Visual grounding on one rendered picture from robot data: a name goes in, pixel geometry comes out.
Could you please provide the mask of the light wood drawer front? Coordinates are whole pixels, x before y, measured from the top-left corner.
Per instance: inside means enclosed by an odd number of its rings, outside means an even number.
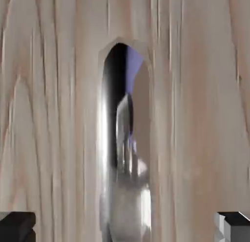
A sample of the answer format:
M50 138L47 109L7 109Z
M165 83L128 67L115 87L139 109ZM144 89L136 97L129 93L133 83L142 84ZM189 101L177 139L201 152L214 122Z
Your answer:
M250 0L0 0L0 211L37 242L102 242L104 59L148 67L151 242L213 242L250 215Z

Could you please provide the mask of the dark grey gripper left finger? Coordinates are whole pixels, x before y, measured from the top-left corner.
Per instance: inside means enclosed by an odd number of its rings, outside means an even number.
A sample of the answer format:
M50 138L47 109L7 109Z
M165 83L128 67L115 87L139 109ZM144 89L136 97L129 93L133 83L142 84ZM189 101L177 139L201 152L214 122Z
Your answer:
M0 242L36 242L34 212L0 212Z

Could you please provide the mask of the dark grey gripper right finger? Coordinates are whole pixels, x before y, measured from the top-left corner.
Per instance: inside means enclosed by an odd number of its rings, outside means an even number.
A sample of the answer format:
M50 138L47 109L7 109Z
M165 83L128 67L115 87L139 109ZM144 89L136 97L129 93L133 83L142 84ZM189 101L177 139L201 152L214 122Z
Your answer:
M214 242L250 242L250 219L241 212L216 212L214 225Z

